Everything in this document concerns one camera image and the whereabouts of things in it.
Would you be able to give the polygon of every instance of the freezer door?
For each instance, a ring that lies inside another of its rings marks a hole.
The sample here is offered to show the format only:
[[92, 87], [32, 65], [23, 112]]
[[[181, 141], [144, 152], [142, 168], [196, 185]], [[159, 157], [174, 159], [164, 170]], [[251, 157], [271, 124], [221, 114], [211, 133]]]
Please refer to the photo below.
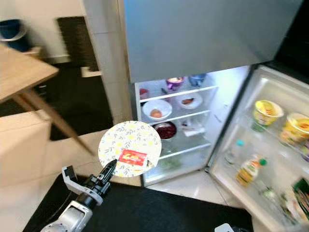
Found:
[[[257, 130], [258, 125], [253, 118], [254, 103], [257, 100], [272, 101], [284, 112], [282, 117], [263, 131]], [[268, 187], [279, 197], [300, 177], [309, 179], [309, 163], [302, 158], [301, 145], [283, 142], [281, 134], [287, 115], [298, 112], [309, 116], [308, 106], [309, 85], [260, 66], [251, 75], [229, 126], [212, 155], [210, 174], [272, 232], [308, 231], [308, 225], [294, 225], [284, 215], [278, 201], [263, 195], [263, 190]], [[242, 139], [245, 146], [240, 150], [234, 165], [230, 165], [225, 156], [237, 139]], [[236, 175], [242, 163], [253, 154], [265, 157], [267, 165], [257, 179], [244, 188], [236, 181]]]
[[302, 0], [124, 0], [131, 82], [272, 60]]

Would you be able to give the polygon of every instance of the open refrigerator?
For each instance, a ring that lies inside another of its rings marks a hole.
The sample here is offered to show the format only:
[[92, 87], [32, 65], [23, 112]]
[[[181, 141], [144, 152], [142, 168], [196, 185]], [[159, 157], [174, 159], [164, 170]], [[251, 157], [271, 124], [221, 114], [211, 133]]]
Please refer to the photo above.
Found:
[[[300, 178], [309, 179], [309, 163], [302, 157], [301, 145], [284, 143], [279, 136], [289, 113], [309, 115], [307, 84], [260, 65], [208, 73], [201, 87], [192, 87], [187, 78], [177, 91], [166, 91], [165, 80], [134, 85], [138, 120], [150, 125], [171, 121], [177, 128], [170, 141], [162, 141], [158, 165], [143, 175], [145, 186], [207, 166], [207, 171], [271, 231], [308, 230], [307, 225], [291, 221], [280, 205], [261, 194], [263, 188], [268, 188], [280, 196]], [[139, 95], [137, 90], [141, 88], [149, 90], [146, 97]], [[177, 96], [188, 93], [198, 93], [203, 103], [191, 110], [181, 108]], [[172, 105], [168, 118], [152, 121], [143, 113], [144, 103], [155, 99], [164, 99]], [[284, 116], [263, 132], [252, 129], [257, 100], [275, 102], [284, 111]], [[200, 133], [186, 135], [182, 124], [188, 119], [202, 125]], [[245, 143], [241, 156], [234, 165], [227, 165], [226, 151], [238, 139]], [[241, 164], [253, 154], [263, 155], [267, 166], [244, 188], [235, 176]]]

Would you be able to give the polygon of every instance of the round plate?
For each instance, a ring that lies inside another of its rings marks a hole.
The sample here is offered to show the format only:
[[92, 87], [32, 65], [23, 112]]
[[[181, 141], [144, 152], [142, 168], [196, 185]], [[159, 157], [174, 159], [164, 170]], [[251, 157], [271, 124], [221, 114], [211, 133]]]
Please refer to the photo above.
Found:
[[110, 128], [98, 146], [98, 158], [105, 167], [110, 161], [119, 159], [124, 149], [147, 154], [147, 167], [117, 162], [114, 175], [133, 177], [141, 175], [158, 164], [161, 154], [161, 139], [155, 129], [144, 122], [127, 121]]

